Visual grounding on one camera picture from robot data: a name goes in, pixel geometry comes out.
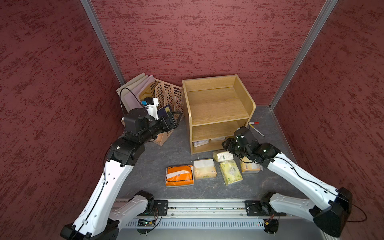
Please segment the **green yellow tissue pack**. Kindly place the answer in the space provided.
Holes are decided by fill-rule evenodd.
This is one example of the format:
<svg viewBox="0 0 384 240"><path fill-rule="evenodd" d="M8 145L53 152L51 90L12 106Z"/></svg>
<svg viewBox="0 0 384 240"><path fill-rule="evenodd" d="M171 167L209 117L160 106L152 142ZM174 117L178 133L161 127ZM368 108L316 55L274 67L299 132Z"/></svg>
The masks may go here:
<svg viewBox="0 0 384 240"><path fill-rule="evenodd" d="M239 183L243 180L241 172L234 160L221 162L220 170L226 186Z"/></svg>

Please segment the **white tissue pack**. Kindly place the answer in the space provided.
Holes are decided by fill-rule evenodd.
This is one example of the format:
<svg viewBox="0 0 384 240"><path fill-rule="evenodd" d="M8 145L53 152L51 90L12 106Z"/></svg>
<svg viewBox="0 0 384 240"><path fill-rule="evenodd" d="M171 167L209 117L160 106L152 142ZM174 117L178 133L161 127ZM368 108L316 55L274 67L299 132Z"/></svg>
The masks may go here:
<svg viewBox="0 0 384 240"><path fill-rule="evenodd" d="M197 147L201 147L201 146L209 144L209 141L210 140L196 141L196 142L193 142L193 145L195 148L197 148Z"/></svg>

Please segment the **cream tissue pack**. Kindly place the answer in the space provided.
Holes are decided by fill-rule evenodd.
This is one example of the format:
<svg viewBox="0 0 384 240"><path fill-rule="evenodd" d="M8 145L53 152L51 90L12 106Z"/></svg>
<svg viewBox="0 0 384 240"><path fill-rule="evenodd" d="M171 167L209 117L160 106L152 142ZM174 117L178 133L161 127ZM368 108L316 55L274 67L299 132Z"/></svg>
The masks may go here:
<svg viewBox="0 0 384 240"><path fill-rule="evenodd" d="M203 159L194 161L195 180L210 179L217 176L214 159Z"/></svg>

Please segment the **orange tissue pack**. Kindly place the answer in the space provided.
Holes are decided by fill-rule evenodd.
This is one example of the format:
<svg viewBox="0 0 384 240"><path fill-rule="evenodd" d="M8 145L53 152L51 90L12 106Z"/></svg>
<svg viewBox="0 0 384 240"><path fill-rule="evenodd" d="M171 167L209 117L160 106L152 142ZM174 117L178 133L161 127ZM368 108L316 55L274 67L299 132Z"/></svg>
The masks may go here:
<svg viewBox="0 0 384 240"><path fill-rule="evenodd" d="M165 184L167 188L192 186L194 183L193 165L179 165L166 168Z"/></svg>

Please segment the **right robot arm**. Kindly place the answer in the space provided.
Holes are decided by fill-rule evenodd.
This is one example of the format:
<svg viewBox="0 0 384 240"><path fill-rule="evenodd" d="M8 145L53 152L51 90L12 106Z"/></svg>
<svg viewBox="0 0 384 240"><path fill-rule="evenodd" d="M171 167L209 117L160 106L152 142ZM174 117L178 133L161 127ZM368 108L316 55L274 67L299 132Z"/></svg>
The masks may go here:
<svg viewBox="0 0 384 240"><path fill-rule="evenodd" d="M262 206L275 213L294 215L313 222L321 231L339 238L352 213L353 194L346 188L335 188L308 173L281 150L270 143L260 144L250 129L241 127L234 136L227 138L224 150L246 159L281 176L298 190L306 199L299 199L267 193Z"/></svg>

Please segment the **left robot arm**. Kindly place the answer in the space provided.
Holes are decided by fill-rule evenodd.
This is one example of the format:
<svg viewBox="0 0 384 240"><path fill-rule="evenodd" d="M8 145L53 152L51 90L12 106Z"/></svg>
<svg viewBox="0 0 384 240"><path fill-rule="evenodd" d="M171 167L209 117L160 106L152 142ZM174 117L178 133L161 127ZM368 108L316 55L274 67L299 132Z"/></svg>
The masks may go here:
<svg viewBox="0 0 384 240"><path fill-rule="evenodd" d="M111 144L103 173L82 213L62 228L63 239L115 240L124 224L152 211L153 195L139 191L117 214L111 213L123 183L145 151L145 144L161 133L176 129L182 115L181 112L167 112L155 118L147 109L136 108L124 116L124 134Z"/></svg>

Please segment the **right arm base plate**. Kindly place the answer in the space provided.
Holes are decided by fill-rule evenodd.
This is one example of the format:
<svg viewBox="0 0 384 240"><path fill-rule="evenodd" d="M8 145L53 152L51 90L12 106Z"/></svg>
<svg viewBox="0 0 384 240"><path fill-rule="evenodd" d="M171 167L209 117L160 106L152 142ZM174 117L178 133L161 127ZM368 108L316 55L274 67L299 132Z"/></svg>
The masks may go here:
<svg viewBox="0 0 384 240"><path fill-rule="evenodd" d="M245 209L248 217L286 217L286 213L276 212L268 202L245 201Z"/></svg>

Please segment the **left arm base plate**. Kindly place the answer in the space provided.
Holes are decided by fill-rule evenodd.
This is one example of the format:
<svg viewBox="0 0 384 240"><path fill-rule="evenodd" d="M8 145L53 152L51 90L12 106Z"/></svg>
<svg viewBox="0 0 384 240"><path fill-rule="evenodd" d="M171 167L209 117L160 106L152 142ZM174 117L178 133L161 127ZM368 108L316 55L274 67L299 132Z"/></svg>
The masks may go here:
<svg viewBox="0 0 384 240"><path fill-rule="evenodd" d="M168 200L153 200L145 212L138 215L138 217L161 217L166 216L168 213L169 201Z"/></svg>

